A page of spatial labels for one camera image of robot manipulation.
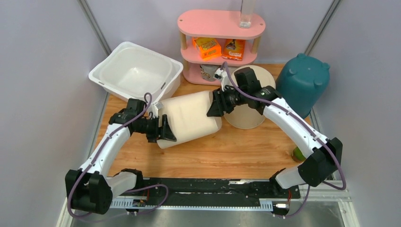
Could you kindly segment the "beige square waste bin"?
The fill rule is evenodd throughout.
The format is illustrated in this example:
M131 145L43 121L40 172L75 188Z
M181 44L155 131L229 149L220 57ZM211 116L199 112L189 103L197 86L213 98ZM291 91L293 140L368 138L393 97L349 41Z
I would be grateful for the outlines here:
M213 99L212 91L201 91L162 100L160 115L167 115L168 123L176 141L158 140L161 149L199 139L219 131L221 117L208 117Z

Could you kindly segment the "beige round bucket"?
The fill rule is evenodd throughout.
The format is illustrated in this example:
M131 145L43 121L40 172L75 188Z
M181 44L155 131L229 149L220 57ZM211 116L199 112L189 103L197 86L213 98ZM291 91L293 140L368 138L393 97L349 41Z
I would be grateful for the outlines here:
M255 72L257 79L259 80L262 87L271 86L276 88L276 82L272 74L266 69L256 65L244 65L231 72L231 77L234 83L237 85L234 73L240 69L251 68ZM255 109L251 109L247 104L236 106L231 113L224 115L227 122L239 129L252 129L261 125L266 119L263 115L260 115Z

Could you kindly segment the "white square plastic bin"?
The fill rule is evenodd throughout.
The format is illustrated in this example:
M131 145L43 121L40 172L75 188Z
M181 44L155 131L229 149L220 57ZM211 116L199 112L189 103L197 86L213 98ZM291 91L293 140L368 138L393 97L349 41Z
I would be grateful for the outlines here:
M179 61L132 42L122 42L89 72L88 78L123 101L143 100L149 92L152 101L158 102L173 96L180 86L182 71Z

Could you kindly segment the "teal plastic bucket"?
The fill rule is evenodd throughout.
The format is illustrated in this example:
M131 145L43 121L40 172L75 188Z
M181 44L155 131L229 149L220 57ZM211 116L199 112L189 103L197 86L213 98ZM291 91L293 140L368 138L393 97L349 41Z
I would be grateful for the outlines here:
M276 90L300 117L305 118L329 84L329 69L328 63L299 53L282 68Z

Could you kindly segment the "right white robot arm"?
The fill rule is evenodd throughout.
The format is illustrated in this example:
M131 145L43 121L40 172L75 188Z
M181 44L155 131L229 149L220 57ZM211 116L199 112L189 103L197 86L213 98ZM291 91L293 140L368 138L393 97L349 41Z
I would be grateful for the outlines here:
M279 170L271 177L272 195L283 197L290 187L302 184L316 187L340 170L342 142L338 138L329 139L307 124L275 88L261 86L253 69L240 69L231 77L220 67L214 78L220 81L221 87L212 93L208 117L222 117L237 106L248 105L279 126L304 157L298 166Z

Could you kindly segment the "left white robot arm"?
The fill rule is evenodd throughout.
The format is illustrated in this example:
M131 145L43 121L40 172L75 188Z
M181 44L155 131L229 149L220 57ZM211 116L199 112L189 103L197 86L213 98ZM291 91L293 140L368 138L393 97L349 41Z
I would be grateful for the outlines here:
M144 134L149 143L177 141L167 114L149 112L145 115L151 106L151 100L130 98L125 108L111 116L105 135L91 156L79 169L66 173L67 207L71 216L78 218L75 210L87 215L105 214L117 196L124 193L138 196L150 189L137 169L126 168L110 178L106 175L118 152L134 133Z

